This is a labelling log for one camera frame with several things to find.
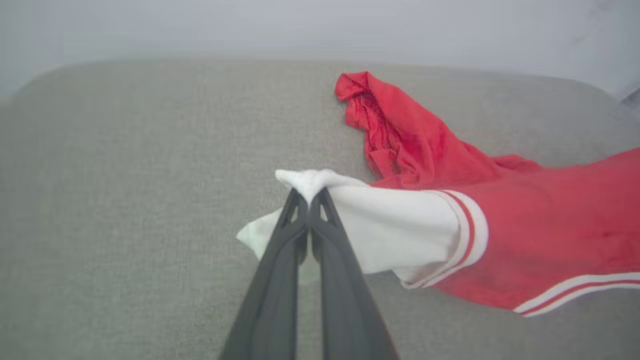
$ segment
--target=red fabric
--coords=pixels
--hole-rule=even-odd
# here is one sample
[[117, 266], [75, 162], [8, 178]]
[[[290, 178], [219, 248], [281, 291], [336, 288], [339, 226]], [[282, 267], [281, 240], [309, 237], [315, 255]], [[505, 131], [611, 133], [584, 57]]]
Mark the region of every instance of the red fabric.
[[348, 101], [347, 124], [366, 132], [367, 162], [380, 179], [373, 186], [423, 190], [541, 168], [517, 155], [488, 157], [402, 90], [368, 72], [341, 75], [335, 93]]
[[514, 309], [574, 277], [640, 274], [638, 184], [640, 149], [586, 166], [454, 187], [482, 209], [488, 246], [477, 263], [436, 287]]
[[[480, 207], [489, 234], [482, 258], [436, 287], [514, 309], [583, 275], [624, 274], [603, 284], [640, 284], [640, 149], [587, 166], [542, 168], [515, 155], [488, 157], [368, 72], [341, 75], [335, 93], [348, 101], [347, 123], [366, 132], [367, 161], [380, 179], [373, 186], [455, 190]], [[465, 214], [472, 223], [473, 215]]]

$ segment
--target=gray couch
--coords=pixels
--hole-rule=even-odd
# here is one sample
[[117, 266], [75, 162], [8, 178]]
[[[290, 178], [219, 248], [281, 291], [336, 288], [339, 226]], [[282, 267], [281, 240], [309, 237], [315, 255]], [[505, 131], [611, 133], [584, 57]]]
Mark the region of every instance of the gray couch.
[[[438, 67], [218, 60], [82, 65], [0, 113], [0, 358], [214, 359], [257, 260], [235, 240], [287, 195], [276, 168], [371, 180], [333, 94], [370, 70], [491, 155], [547, 166], [640, 145], [602, 91]], [[525, 319], [367, 276], [402, 359], [639, 359], [640, 292]], [[317, 285], [300, 291], [299, 359], [320, 359]]]

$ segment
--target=striped cuff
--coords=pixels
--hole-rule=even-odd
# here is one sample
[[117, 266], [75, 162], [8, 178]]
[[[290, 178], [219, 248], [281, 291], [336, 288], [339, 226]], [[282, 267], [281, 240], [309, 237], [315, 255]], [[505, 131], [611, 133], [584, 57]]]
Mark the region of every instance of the striped cuff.
[[460, 223], [460, 237], [456, 250], [447, 262], [435, 271], [419, 274], [414, 281], [402, 284], [405, 288], [428, 288], [457, 272], [476, 263], [486, 250], [489, 227], [480, 206], [463, 193], [450, 190], [428, 190], [428, 193], [443, 198], [455, 212]]

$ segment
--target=white wall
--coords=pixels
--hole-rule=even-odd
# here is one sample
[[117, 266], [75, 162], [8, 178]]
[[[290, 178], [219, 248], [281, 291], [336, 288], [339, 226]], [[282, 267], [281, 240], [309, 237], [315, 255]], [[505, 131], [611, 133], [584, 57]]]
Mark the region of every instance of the white wall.
[[0, 98], [155, 55], [448, 64], [640, 85], [639, 0], [0, 0]]

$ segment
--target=couch cushion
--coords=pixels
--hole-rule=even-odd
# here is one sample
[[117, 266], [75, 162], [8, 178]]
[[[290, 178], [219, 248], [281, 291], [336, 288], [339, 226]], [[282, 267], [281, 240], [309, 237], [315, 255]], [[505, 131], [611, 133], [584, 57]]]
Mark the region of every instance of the couch cushion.
[[[574, 81], [438, 67], [149, 60], [57, 70], [0, 122], [0, 352], [7, 359], [217, 356], [257, 260], [235, 240], [284, 203], [276, 168], [371, 180], [333, 87], [370, 70], [491, 155], [546, 166], [640, 145], [640, 124]], [[640, 293], [532, 319], [367, 280], [403, 359], [637, 359]], [[300, 359], [320, 359], [317, 284]]]

